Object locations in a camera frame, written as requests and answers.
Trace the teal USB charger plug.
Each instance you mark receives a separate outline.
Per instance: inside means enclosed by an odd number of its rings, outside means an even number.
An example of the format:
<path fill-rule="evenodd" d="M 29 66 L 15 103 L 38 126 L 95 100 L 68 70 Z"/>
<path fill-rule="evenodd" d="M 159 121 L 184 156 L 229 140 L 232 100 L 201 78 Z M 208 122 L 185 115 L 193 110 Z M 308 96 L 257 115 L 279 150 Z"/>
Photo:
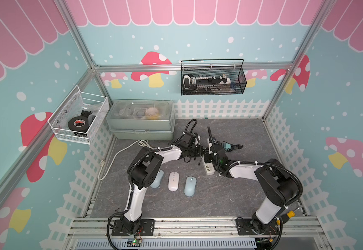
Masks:
<path fill-rule="evenodd" d="M 233 150 L 232 145 L 227 142 L 222 142 L 222 147 L 226 152 L 231 152 Z"/>

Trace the light blue wireless mouse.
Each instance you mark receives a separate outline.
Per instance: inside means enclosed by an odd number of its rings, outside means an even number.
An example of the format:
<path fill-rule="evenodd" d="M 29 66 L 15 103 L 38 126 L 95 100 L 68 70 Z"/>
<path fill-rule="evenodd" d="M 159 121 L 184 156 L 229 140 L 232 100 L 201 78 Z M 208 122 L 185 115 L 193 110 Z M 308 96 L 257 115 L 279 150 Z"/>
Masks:
<path fill-rule="evenodd" d="M 162 178 L 164 176 L 164 171 L 163 170 L 159 170 L 153 183 L 150 185 L 151 188 L 153 189 L 157 189 L 160 187 L 160 184 L 161 184 L 161 181 L 162 181 Z"/>

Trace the pale blue wireless mouse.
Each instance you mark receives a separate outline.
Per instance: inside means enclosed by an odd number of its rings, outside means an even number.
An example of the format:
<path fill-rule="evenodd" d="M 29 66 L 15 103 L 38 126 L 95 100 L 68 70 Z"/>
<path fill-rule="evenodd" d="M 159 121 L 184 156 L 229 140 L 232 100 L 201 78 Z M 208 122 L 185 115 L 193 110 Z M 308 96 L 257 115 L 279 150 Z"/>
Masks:
<path fill-rule="evenodd" d="M 185 188 L 184 188 L 184 194 L 187 197 L 192 197 L 195 194 L 197 179 L 195 177 L 187 177 Z"/>

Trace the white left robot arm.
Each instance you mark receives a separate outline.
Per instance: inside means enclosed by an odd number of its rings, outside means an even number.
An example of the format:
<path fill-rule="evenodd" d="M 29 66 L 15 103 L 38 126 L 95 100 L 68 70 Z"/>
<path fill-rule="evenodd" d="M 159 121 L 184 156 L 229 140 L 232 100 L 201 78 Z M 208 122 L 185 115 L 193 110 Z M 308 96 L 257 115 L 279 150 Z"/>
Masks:
<path fill-rule="evenodd" d="M 167 147 L 143 147 L 127 170 L 129 195 L 126 207 L 122 212 L 115 212 L 108 218 L 107 237 L 112 236 L 116 228 L 128 235 L 139 233 L 145 195 L 162 164 L 185 158 L 195 159 L 203 154 L 200 136 L 195 132 L 184 132 Z"/>

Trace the white pink wireless mouse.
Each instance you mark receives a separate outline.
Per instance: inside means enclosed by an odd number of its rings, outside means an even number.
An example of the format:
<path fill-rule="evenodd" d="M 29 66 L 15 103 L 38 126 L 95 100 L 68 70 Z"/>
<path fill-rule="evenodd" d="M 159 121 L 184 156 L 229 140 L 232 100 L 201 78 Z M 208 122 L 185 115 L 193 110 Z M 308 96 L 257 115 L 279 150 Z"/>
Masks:
<path fill-rule="evenodd" d="M 179 173 L 171 172 L 169 175 L 168 189 L 172 192 L 177 191 L 179 186 Z"/>

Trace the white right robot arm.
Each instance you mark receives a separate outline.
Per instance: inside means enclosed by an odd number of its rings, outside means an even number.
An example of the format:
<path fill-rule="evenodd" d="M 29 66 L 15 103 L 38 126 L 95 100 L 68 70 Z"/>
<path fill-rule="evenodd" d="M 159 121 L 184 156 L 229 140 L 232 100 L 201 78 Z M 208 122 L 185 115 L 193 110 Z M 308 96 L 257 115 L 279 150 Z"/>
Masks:
<path fill-rule="evenodd" d="M 303 193 L 299 178 L 277 159 L 266 162 L 230 160 L 219 142 L 209 141 L 209 155 L 214 169 L 227 178 L 258 181 L 265 199 L 251 217 L 252 231 L 264 234 L 287 207 Z"/>

